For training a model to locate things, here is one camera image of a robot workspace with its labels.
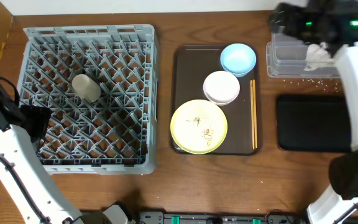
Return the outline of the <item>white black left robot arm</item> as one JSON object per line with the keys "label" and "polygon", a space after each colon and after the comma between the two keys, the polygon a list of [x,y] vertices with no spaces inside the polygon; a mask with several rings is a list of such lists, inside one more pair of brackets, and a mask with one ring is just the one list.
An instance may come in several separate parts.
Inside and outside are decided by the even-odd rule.
{"label": "white black left robot arm", "polygon": [[11,98],[0,84],[0,181],[24,221],[135,223],[118,203],[104,211],[82,213],[59,191],[36,153],[51,114],[47,107],[21,105],[19,94]]}

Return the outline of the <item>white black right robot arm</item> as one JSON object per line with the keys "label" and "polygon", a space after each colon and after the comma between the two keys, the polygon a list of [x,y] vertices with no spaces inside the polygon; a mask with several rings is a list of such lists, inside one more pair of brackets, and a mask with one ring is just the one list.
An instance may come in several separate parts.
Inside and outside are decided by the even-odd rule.
{"label": "white black right robot arm", "polygon": [[339,72],[352,151],[330,162],[330,185],[306,211],[309,223],[342,223],[358,209],[358,1],[308,1],[304,7],[280,2],[268,23],[274,33],[326,43]]}

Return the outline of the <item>pink shallow bowl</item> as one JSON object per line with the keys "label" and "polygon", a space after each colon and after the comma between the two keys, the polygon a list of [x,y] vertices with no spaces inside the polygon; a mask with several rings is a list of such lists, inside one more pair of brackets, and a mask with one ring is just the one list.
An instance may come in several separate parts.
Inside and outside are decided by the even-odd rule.
{"label": "pink shallow bowl", "polygon": [[240,92],[240,83],[233,74],[216,71],[205,78],[203,92],[209,101],[218,106],[224,106],[237,98]]}

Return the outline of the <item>white tissue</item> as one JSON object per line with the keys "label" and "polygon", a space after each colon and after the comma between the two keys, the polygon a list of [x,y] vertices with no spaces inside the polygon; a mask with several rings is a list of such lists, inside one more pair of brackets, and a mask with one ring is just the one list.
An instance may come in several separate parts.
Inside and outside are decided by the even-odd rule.
{"label": "white tissue", "polygon": [[318,68],[333,67],[334,59],[328,52],[328,45],[325,42],[311,44],[306,51],[306,65],[304,71],[313,71]]}

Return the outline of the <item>light blue bowl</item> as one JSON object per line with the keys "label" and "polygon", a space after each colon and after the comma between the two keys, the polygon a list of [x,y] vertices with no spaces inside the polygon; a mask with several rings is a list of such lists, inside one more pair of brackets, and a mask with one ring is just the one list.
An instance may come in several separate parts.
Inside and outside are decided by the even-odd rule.
{"label": "light blue bowl", "polygon": [[225,71],[236,77],[243,77],[256,66],[257,56],[248,45],[237,43],[223,49],[220,62]]}

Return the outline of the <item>cream white cup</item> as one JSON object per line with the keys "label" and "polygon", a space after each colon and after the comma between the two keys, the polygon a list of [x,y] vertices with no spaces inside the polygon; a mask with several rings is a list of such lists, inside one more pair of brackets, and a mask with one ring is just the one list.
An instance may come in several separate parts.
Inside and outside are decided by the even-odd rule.
{"label": "cream white cup", "polygon": [[101,96],[100,86],[85,74],[76,75],[71,81],[71,86],[82,100],[90,103],[97,101]]}

